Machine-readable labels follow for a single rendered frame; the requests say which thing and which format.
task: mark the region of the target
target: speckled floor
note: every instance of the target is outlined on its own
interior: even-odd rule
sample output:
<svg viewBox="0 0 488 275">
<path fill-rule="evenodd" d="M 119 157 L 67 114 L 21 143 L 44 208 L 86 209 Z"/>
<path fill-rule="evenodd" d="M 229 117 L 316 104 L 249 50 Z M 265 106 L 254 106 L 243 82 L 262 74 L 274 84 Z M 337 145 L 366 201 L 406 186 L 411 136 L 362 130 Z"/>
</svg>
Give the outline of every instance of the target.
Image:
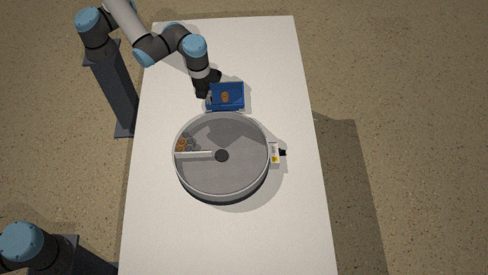
<svg viewBox="0 0 488 275">
<path fill-rule="evenodd" d="M 339 274 L 488 273 L 486 1 L 135 4 L 148 29 L 294 15 Z M 2 2 L 0 229 L 79 234 L 116 262 L 132 141 L 112 138 L 73 25 L 100 5 Z M 144 71 L 111 36 L 139 92 Z"/>
</svg>

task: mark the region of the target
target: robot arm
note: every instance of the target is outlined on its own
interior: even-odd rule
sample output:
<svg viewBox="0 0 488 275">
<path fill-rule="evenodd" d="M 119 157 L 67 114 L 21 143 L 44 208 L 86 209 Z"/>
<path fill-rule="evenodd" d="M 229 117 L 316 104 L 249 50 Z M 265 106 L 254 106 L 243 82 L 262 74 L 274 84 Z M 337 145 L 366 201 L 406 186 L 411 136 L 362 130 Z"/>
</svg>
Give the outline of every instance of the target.
<svg viewBox="0 0 488 275">
<path fill-rule="evenodd" d="M 171 22 L 161 34 L 150 33 L 140 18 L 132 0 L 103 0 L 100 8 L 84 8 L 74 18 L 74 25 L 92 62 L 101 62 L 116 51 L 109 33 L 119 26 L 132 47 L 132 54 L 143 67 L 150 67 L 164 57 L 178 51 L 186 67 L 196 97 L 205 99 L 209 84 L 220 81 L 222 73 L 210 68 L 205 39 L 188 31 L 183 25 Z"/>
</svg>

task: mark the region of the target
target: brown floor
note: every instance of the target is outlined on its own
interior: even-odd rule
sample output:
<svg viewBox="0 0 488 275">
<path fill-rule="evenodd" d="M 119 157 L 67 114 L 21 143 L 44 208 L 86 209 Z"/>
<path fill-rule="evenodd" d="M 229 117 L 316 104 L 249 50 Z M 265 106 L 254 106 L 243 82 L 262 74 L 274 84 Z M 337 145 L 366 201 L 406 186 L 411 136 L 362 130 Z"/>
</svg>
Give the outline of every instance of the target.
<svg viewBox="0 0 488 275">
<path fill-rule="evenodd" d="M 294 15 L 339 274 L 488 273 L 486 1 L 177 3 L 135 0 L 148 28 Z M 114 114 L 82 67 L 73 19 L 101 2 L 69 5 L 0 7 L 0 230 L 79 234 L 116 262 L 132 140 L 111 138 Z M 143 69 L 111 36 L 139 92 Z"/>
</svg>

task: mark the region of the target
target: circular container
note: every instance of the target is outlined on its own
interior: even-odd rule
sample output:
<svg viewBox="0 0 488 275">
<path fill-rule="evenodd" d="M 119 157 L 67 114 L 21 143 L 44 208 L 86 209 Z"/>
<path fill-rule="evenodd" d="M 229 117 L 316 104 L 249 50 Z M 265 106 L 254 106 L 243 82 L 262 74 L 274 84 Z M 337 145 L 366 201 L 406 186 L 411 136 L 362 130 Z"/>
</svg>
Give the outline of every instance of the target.
<svg viewBox="0 0 488 275">
<path fill-rule="evenodd" d="M 173 148 L 183 132 L 198 140 L 201 148 L 173 151 L 173 164 L 185 190 L 198 200 L 234 204 L 251 196 L 264 182 L 270 145 L 252 118 L 238 112 L 197 116 L 180 130 Z"/>
</svg>

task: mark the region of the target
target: white table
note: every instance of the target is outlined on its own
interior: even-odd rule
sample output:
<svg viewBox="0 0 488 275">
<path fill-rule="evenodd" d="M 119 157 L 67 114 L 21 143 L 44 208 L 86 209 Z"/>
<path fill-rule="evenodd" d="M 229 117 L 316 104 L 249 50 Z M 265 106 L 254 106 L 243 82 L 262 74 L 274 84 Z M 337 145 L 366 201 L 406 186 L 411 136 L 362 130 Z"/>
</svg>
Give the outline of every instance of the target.
<svg viewBox="0 0 488 275">
<path fill-rule="evenodd" d="M 168 22 L 153 24 L 160 33 Z M 212 206 L 179 182 L 171 151 L 203 113 L 183 58 L 145 69 L 135 129 L 119 275 L 337 274 L 308 90 L 292 16 L 179 22 L 207 41 L 224 81 L 245 83 L 245 114 L 287 148 L 249 199 Z"/>
</svg>

